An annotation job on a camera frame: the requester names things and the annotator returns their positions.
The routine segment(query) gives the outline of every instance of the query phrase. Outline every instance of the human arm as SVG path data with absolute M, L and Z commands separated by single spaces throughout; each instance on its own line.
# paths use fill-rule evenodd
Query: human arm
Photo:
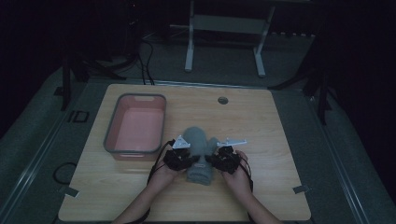
M 242 151 L 236 150 L 236 153 L 241 156 L 243 159 L 241 160 L 241 165 L 246 168 L 248 157 Z M 282 223 L 253 195 L 250 190 L 248 176 L 241 167 L 238 167 L 232 175 L 227 172 L 222 172 L 221 175 L 235 198 L 247 209 L 247 212 L 256 223 Z
M 146 187 L 113 221 L 113 224 L 133 222 L 145 215 L 157 195 L 168 187 L 179 173 L 169 169 L 163 161 L 160 161 L 157 165 L 157 171 L 152 175 Z

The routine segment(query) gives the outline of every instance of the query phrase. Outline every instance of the pink plastic tray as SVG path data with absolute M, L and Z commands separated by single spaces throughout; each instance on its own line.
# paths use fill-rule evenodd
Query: pink plastic tray
M 123 94 L 107 130 L 105 149 L 120 161 L 155 161 L 163 140 L 166 99 Z

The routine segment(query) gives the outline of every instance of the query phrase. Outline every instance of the dark background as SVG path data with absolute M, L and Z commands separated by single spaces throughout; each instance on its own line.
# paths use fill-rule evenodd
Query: dark background
M 143 2 L 128 1 L 127 4 L 136 4 L 132 9 L 134 17 L 159 30 L 164 39 L 169 23 L 188 24 L 189 1 Z M 269 4 L 262 1 L 196 2 L 196 10 L 203 13 L 249 17 L 262 17 L 262 11 L 258 10 L 260 7 L 249 9 L 248 5 L 265 8 Z M 106 35 L 106 29 L 114 28 L 111 24 L 118 22 L 122 26 L 125 18 L 106 20 L 104 11 L 98 13 L 97 6 L 103 3 L 108 1 L 8 0 L 0 3 L 1 136 L 44 80 L 61 66 L 65 43 L 96 58 L 108 58 L 117 49 L 112 43 L 119 42 L 119 36 Z M 330 72 L 330 83 L 336 90 L 338 102 L 354 124 L 395 201 L 396 3 L 340 0 L 276 5 L 270 31 L 316 36 L 304 66 Z M 123 15 L 124 11 L 117 10 L 116 15 Z

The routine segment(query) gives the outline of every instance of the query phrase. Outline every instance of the gray floor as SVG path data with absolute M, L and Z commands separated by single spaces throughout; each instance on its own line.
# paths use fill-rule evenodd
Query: gray floor
M 149 70 L 158 85 L 177 82 L 245 88 L 266 88 L 292 77 L 312 42 L 300 36 L 270 35 L 262 53 L 267 76 L 258 77 L 252 49 L 246 43 L 213 47 L 213 43 L 197 39 L 193 69 L 185 73 L 185 33 L 175 31 L 174 41 L 166 44 L 156 35 L 146 39 L 153 43 Z M 144 61 L 149 53 L 149 45 L 143 44 Z M 140 84 L 140 71 L 137 64 L 118 72 L 128 77 L 123 83 Z M 61 80 L 59 70 L 1 139 L 0 218 L 8 223 L 62 223 L 56 218 L 64 197 L 58 192 L 62 184 L 52 174 L 65 162 L 78 162 L 106 87 L 115 82 L 92 71 L 89 83 L 73 83 L 73 102 L 62 112 L 62 99 L 53 95 Z M 315 115 L 316 100 L 301 94 L 303 85 L 304 81 L 273 91 L 300 178 L 312 189 L 305 194 L 312 219 L 299 223 L 396 223 L 394 203 L 345 112 L 329 98 L 332 110 L 326 112 L 328 125 L 322 126 Z M 90 112 L 88 122 L 69 121 L 72 111 Z M 40 163 L 29 163 L 33 158 Z M 65 166 L 60 178 L 69 180 L 73 170 L 73 166 Z M 35 175 L 20 179 L 26 176 L 21 175 L 24 171 Z M 17 185 L 19 179 L 27 185 Z

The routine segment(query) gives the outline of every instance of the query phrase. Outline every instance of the table top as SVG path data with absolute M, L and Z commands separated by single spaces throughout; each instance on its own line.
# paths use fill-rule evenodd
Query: table top
M 63 221 L 109 221 L 146 186 L 154 161 L 116 161 L 103 146 L 116 102 L 124 93 L 159 93 L 166 97 L 163 143 L 191 126 L 206 136 L 246 139 L 234 146 L 244 151 L 254 181 L 254 195 L 281 220 L 307 220 L 310 210 L 303 193 L 272 93 L 267 90 L 141 86 L 113 84 L 107 88 L 59 212 Z M 219 97 L 229 102 L 222 105 Z M 214 170 L 210 186 L 180 175 L 151 206 L 147 221 L 248 221 L 246 210 Z

